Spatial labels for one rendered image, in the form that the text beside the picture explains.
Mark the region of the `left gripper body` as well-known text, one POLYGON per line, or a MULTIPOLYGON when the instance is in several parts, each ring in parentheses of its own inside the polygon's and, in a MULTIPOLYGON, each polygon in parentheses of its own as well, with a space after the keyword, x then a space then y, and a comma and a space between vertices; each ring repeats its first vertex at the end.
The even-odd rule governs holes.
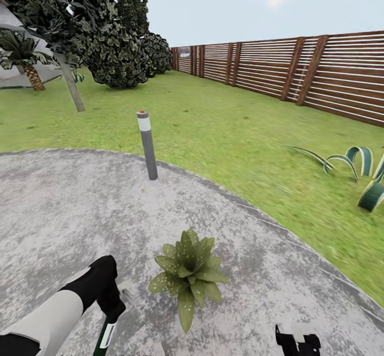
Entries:
POLYGON ((98 297, 96 302, 111 323, 115 322, 117 318, 126 310, 125 304, 119 297, 117 287, 110 296, 106 298, 98 297))

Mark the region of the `insectifuge atomizer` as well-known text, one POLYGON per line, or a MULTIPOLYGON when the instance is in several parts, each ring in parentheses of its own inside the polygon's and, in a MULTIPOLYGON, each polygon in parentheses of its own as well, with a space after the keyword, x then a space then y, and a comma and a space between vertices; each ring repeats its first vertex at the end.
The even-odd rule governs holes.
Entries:
POLYGON ((107 352, 107 347, 110 343, 110 339, 113 335, 114 329, 116 327, 116 322, 111 323, 106 317, 100 337, 97 341, 97 345, 94 348, 92 356, 105 356, 107 352))

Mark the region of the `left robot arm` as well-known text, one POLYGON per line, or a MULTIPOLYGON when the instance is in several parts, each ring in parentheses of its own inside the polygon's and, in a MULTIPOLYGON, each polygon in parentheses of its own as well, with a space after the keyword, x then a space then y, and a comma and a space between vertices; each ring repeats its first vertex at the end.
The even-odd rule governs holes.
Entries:
POLYGON ((72 276, 55 295, 30 314, 0 332, 0 356, 56 356, 75 325, 94 301, 111 323, 132 305, 138 291, 125 281, 116 284, 117 263, 112 255, 95 260, 72 276))

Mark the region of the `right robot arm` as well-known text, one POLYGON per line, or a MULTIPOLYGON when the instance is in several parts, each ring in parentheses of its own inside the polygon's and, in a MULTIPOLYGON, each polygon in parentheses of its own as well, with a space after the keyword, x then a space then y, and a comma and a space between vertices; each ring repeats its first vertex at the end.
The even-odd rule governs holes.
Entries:
POLYGON ((322 332, 319 324, 292 322, 290 326, 292 334, 280 334, 275 325, 275 339, 282 345, 285 356, 321 356, 321 343, 317 337, 322 332))

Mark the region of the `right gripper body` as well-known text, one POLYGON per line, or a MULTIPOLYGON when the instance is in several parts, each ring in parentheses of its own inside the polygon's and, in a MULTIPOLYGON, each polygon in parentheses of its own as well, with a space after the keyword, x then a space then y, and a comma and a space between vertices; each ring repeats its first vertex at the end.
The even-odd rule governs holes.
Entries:
POLYGON ((292 334, 280 334, 281 344, 285 356, 321 356, 318 343, 314 335, 304 335, 304 343, 295 342, 292 334))

